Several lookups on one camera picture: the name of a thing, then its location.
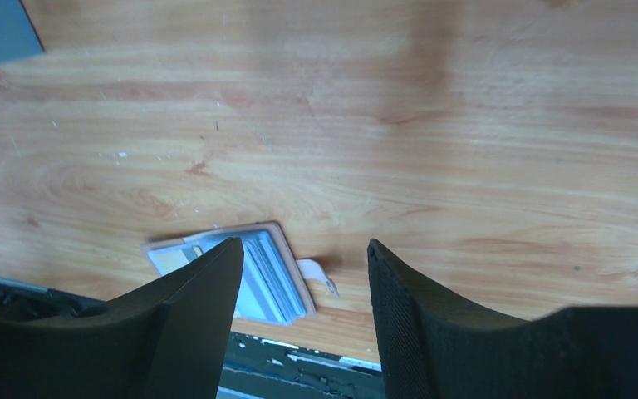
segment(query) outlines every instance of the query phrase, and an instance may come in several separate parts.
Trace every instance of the scratch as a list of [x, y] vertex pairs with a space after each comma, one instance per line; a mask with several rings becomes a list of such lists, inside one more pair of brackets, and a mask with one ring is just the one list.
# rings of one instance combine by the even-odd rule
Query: scratch
[[23, 154], [21, 154], [21, 150], [18, 148], [18, 144], [16, 144], [16, 139], [14, 139], [13, 136], [11, 136], [11, 142], [13, 143], [13, 148], [16, 149], [18, 156], [23, 156]]

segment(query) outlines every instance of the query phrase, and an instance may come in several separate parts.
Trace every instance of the pull tab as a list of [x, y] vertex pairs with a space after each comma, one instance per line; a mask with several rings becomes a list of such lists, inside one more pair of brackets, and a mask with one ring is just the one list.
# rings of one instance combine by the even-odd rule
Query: pull tab
[[329, 291], [333, 292], [337, 298], [339, 298], [339, 290], [331, 279], [326, 276], [324, 269], [316, 261], [311, 259], [297, 259], [297, 267], [299, 273], [302, 274], [302, 278], [305, 280], [319, 280], [329, 288]]

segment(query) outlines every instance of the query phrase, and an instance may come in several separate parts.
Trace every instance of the wooden tabletop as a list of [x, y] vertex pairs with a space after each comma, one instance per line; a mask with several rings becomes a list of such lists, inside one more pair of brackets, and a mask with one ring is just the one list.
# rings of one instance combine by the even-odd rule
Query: wooden tabletop
[[151, 239], [280, 222], [319, 315], [234, 329], [376, 361], [376, 237], [536, 318], [638, 303], [636, 0], [25, 0], [0, 66], [0, 275], [110, 299]]

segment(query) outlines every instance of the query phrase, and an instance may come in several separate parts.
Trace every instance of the wooden table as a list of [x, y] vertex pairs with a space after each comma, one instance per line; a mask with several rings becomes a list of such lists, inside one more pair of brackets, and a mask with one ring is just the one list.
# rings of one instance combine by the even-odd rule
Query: wooden table
[[141, 243], [278, 220], [341, 298], [234, 328], [373, 361], [371, 237], [519, 317], [638, 303], [638, 1], [24, 3], [2, 276], [109, 299]]

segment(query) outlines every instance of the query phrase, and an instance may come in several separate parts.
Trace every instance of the wood grain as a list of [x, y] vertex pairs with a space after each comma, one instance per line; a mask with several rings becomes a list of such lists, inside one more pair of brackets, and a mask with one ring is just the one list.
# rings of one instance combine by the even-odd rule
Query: wood grain
[[113, 298], [149, 239], [278, 220], [342, 297], [234, 328], [369, 360], [371, 237], [519, 317], [638, 303], [638, 2], [24, 3], [2, 276]]

